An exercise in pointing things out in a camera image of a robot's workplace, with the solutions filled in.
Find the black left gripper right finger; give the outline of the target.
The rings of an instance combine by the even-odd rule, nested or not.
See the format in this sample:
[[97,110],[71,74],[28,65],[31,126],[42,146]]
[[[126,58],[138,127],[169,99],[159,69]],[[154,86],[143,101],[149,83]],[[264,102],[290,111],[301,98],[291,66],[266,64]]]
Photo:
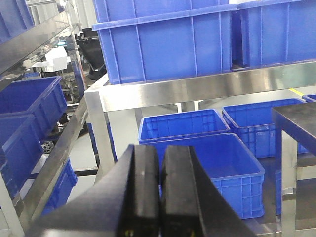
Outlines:
[[192,146],[168,146],[161,171],[163,237],[253,237],[219,193]]

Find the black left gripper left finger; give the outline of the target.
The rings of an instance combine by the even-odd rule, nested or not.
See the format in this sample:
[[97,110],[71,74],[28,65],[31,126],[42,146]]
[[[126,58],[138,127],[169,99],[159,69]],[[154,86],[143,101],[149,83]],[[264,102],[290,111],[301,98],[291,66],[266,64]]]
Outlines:
[[159,165],[153,146],[128,145],[82,195],[38,218],[27,237],[159,236]]

